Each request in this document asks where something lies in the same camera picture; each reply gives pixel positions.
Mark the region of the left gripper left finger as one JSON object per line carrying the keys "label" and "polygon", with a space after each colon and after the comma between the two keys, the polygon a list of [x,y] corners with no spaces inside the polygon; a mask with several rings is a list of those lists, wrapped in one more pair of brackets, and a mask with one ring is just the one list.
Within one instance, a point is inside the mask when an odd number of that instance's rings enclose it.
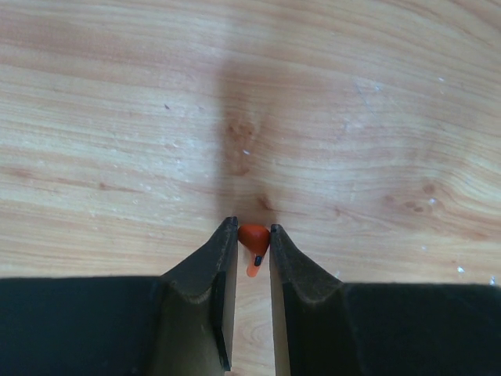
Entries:
{"label": "left gripper left finger", "polygon": [[225,374],[237,227],[228,217],[160,276],[2,279],[2,374]]}

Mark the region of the orange earbud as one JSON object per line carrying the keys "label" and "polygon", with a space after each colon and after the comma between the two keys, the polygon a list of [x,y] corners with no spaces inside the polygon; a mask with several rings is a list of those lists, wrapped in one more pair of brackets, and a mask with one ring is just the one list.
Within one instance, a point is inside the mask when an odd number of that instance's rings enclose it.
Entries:
{"label": "orange earbud", "polygon": [[243,224],[238,229],[238,241],[250,252],[247,275],[256,277],[270,245],[270,231],[263,225]]}

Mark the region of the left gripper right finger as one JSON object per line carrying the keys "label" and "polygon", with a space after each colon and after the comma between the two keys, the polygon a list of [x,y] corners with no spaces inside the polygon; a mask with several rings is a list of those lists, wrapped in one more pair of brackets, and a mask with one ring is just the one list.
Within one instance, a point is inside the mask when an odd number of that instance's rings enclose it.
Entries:
{"label": "left gripper right finger", "polygon": [[344,282],[271,228],[278,375],[497,375],[500,289]]}

